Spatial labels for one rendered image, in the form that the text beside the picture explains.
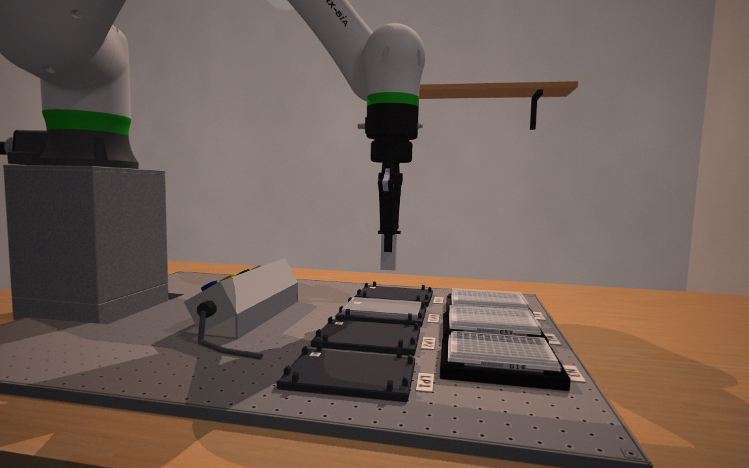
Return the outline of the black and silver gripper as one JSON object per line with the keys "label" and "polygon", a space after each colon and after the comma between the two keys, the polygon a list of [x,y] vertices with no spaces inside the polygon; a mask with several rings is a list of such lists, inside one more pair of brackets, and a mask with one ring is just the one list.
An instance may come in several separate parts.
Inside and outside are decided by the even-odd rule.
{"label": "black and silver gripper", "polygon": [[382,163],[378,173],[378,204],[380,205],[381,270],[396,270],[399,198],[403,173],[399,163],[412,162],[412,142],[380,140],[371,142],[372,162]]}

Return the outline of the white button panel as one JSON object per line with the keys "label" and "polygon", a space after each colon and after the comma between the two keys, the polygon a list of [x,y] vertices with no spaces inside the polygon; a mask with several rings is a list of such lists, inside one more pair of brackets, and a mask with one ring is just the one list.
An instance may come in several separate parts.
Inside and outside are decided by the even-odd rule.
{"label": "white button panel", "polygon": [[242,270],[200,289],[198,295],[184,301],[196,324],[185,334],[198,335],[198,344],[216,352],[242,358],[262,359],[263,354],[221,347],[204,337],[240,339],[298,302],[298,282],[286,258]]}

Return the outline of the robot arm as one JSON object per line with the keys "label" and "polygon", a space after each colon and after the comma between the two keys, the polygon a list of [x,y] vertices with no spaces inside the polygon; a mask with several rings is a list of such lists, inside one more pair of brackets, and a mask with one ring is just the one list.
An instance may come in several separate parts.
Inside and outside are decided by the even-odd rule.
{"label": "robot arm", "polygon": [[[138,169],[129,144],[127,38],[113,23],[127,0],[0,0],[0,54],[40,78],[47,131],[0,142],[8,164]],[[347,0],[288,0],[357,97],[374,141],[418,137],[425,48],[410,27],[372,31]]]}

